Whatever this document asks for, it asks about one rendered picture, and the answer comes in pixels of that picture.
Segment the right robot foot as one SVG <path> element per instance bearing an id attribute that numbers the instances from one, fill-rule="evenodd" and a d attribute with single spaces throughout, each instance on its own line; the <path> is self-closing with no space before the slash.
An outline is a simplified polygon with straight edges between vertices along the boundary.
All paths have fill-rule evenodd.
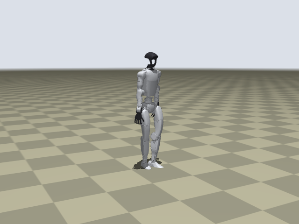
<path id="1" fill-rule="evenodd" d="M 149 166 L 149 164 L 147 162 L 145 162 L 145 163 L 141 162 L 141 166 L 147 170 L 151 169 L 151 167 Z"/>

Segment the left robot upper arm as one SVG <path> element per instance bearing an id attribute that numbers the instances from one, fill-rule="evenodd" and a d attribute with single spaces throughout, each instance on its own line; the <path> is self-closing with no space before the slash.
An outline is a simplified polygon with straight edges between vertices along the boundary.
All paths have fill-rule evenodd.
<path id="1" fill-rule="evenodd" d="M 160 76 L 161 76 L 161 71 L 158 71 L 158 83 L 159 83 L 159 80 L 160 80 Z M 158 84 L 157 83 L 157 84 Z M 160 86 L 159 85 L 157 85 L 157 91 L 156 92 L 158 92 L 160 90 Z"/>

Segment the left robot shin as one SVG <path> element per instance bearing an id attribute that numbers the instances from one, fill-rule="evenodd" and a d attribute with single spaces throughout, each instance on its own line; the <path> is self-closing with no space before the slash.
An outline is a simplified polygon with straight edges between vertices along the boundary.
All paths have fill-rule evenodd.
<path id="1" fill-rule="evenodd" d="M 150 142 L 150 144 L 151 144 L 151 152 L 152 152 L 152 157 L 151 157 L 151 162 L 152 163 L 156 162 L 157 153 L 159 151 L 159 146 L 160 146 L 160 139 L 161 139 L 161 136 L 159 136 L 158 140 L 152 140 Z"/>

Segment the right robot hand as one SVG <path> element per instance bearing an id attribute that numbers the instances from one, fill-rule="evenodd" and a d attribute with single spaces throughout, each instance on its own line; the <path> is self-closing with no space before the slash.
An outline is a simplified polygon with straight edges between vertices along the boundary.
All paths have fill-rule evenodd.
<path id="1" fill-rule="evenodd" d="M 141 115 L 141 113 L 142 113 L 142 109 L 141 109 L 141 112 L 137 112 L 136 111 L 136 116 L 135 116 L 135 123 L 137 123 L 137 121 L 138 121 L 138 123 L 137 124 L 139 124 L 139 121 L 140 121 L 140 124 L 142 124 L 141 123 L 141 119 L 143 120 L 143 118 L 142 118 L 142 115 Z M 144 120 L 143 120 L 143 122 L 144 122 Z"/>

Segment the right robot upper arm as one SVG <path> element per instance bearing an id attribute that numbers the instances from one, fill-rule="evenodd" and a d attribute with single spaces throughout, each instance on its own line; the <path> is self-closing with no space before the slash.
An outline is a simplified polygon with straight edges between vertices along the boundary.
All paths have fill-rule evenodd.
<path id="1" fill-rule="evenodd" d="M 137 91 L 141 90 L 142 95 L 144 95 L 144 93 L 145 93 L 144 90 L 142 89 L 145 77 L 146 77 L 146 71 L 140 71 L 140 72 L 137 73 L 137 78 L 138 78 L 138 80 L 137 80 L 138 81 L 137 82 Z"/>

